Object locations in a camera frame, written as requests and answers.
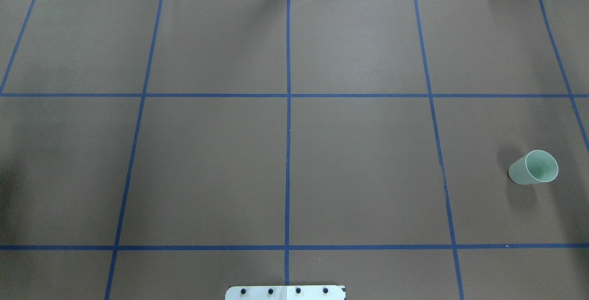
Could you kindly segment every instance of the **white metal plate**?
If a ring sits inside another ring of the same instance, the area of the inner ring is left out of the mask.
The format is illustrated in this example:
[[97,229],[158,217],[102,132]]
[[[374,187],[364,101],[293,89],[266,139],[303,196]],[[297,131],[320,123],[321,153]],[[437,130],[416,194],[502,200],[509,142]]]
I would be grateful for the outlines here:
[[230,287],[225,300],[345,300],[346,287],[339,285],[273,285]]

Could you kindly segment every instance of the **vertical blue line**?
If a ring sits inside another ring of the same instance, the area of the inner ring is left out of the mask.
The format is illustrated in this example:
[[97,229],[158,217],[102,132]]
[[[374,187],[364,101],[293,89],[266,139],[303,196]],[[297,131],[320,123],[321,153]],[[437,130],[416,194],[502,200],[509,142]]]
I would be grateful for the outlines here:
[[118,254],[118,244],[121,239],[122,221],[125,217],[125,207],[127,205],[127,196],[129,193],[129,184],[131,183],[131,170],[133,169],[133,162],[135,160],[135,149],[137,148],[137,139],[139,138],[139,128],[141,127],[141,117],[143,116],[143,106],[145,105],[145,94],[147,93],[147,84],[149,83],[149,75],[151,71],[151,61],[153,59],[153,51],[156,47],[157,28],[160,25],[160,15],[162,14],[162,4],[164,0],[160,0],[157,7],[156,23],[153,28],[153,36],[151,38],[151,46],[149,51],[149,58],[147,59],[147,69],[145,70],[145,80],[143,82],[143,94],[141,102],[139,103],[139,112],[137,113],[137,123],[135,124],[135,134],[133,136],[133,146],[131,147],[131,157],[129,158],[129,166],[127,168],[127,178],[125,180],[125,189],[122,194],[121,210],[118,215],[118,223],[116,225],[116,235],[114,239],[114,249],[112,250],[111,266],[109,270],[109,278],[107,280],[107,287],[104,293],[104,300],[109,300],[110,291],[112,287],[112,278],[114,276],[114,268],[116,264],[116,255]]
[[579,124],[579,128],[581,130],[581,136],[583,136],[583,141],[585,141],[585,148],[589,152],[589,140],[587,140],[587,134],[585,132],[585,127],[583,126],[583,122],[581,121],[581,116],[577,109],[577,103],[575,103],[575,98],[572,95],[571,86],[568,83],[568,78],[566,77],[566,72],[564,71],[564,65],[562,65],[562,60],[560,58],[560,53],[558,52],[558,48],[556,47],[556,42],[554,42],[554,37],[552,35],[552,30],[550,29],[549,18],[546,15],[546,10],[544,8],[543,0],[538,0],[540,3],[540,9],[542,10],[542,17],[544,18],[544,25],[546,25],[546,31],[549,33],[550,43],[553,46],[554,55],[556,56],[556,60],[558,62],[558,67],[560,68],[560,73],[562,74],[562,80],[564,80],[564,85],[566,86],[566,91],[568,92],[568,97],[571,101],[572,110],[575,112],[575,117],[577,118],[577,123]]
[[286,0],[286,193],[284,195],[284,285],[290,283],[290,0]]
[[14,62],[14,58],[17,56],[18,46],[21,44],[21,39],[23,38],[23,34],[25,33],[25,28],[27,27],[29,17],[31,17],[33,7],[35,6],[35,1],[36,0],[31,0],[31,4],[29,5],[29,10],[27,11],[27,15],[25,16],[25,21],[23,21],[23,26],[21,27],[21,32],[19,32],[17,42],[14,44],[14,49],[12,50],[12,55],[10,55],[10,60],[8,61],[8,66],[6,67],[6,72],[4,72],[4,78],[2,78],[2,84],[0,84],[0,94],[2,94],[2,91],[4,90],[4,86],[6,85],[6,81],[8,80],[8,74],[10,74],[10,69],[12,68],[12,63]]
[[446,215],[448,216],[448,227],[450,229],[450,240],[452,241],[452,253],[454,254],[454,268],[456,269],[456,281],[458,283],[458,294],[460,300],[464,300],[464,291],[462,289],[462,275],[460,273],[460,263],[458,260],[458,250],[456,249],[456,236],[454,233],[454,222],[452,220],[452,208],[450,207],[450,195],[448,194],[448,182],[446,181],[446,169],[444,168],[444,157],[442,156],[442,145],[440,144],[440,136],[438,132],[438,120],[436,119],[436,111],[433,104],[432,85],[429,80],[429,68],[427,67],[427,56],[425,54],[425,42],[423,41],[423,30],[421,28],[421,16],[419,15],[419,4],[414,0],[415,16],[417,17],[417,30],[419,32],[419,43],[421,44],[421,57],[423,59],[423,71],[425,71],[425,82],[427,84],[427,94],[429,95],[429,108],[432,113],[433,132],[436,138],[436,146],[438,149],[438,160],[442,170],[442,179],[444,180],[444,195],[446,196]]

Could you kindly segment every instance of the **light green cup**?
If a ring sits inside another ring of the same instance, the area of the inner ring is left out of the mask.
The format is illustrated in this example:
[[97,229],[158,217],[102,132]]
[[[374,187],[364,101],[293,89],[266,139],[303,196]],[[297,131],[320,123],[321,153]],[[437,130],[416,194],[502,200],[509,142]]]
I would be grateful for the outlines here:
[[543,150],[530,151],[509,166],[509,178],[520,185],[547,183],[557,175],[556,160]]

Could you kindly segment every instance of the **horizontal blue line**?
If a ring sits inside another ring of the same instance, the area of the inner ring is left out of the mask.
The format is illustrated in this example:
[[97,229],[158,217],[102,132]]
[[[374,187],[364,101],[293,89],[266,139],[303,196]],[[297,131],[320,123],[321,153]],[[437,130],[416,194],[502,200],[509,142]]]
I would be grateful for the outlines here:
[[[79,245],[0,245],[0,250],[284,250],[284,245],[169,245],[169,246],[79,246]],[[425,250],[425,249],[518,249],[589,248],[589,243],[487,243],[434,245],[290,245],[289,250]]]
[[[420,93],[406,94],[291,94],[292,98],[427,98]],[[589,94],[576,94],[589,98]],[[286,98],[288,94],[233,94],[233,93],[2,93],[0,97],[185,97],[185,98]],[[568,98],[568,94],[433,94],[435,98]]]

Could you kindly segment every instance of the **transparent plastic cup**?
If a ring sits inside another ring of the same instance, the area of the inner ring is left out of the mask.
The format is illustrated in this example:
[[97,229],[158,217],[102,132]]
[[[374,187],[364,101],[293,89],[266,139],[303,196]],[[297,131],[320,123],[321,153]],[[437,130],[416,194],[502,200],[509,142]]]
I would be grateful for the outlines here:
[[509,178],[519,185],[547,183],[558,176],[558,163],[543,150],[533,150],[509,166]]

